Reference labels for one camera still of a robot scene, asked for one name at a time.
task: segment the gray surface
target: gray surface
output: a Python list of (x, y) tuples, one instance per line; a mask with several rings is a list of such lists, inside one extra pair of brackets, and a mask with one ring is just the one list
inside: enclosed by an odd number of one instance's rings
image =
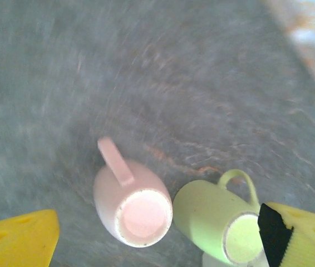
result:
[(257, 0), (0, 0), (0, 219), (56, 209), (52, 266), (199, 266), (175, 226), (140, 250), (105, 231), (104, 135), (172, 196), (240, 168), (315, 212), (315, 83)]

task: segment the white mug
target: white mug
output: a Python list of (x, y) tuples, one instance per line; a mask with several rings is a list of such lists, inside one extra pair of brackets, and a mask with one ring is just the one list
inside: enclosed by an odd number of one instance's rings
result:
[(173, 219), (164, 183), (144, 165), (124, 160), (110, 138), (98, 140), (98, 147), (106, 166), (96, 176), (93, 194), (104, 227), (126, 245), (155, 244)]

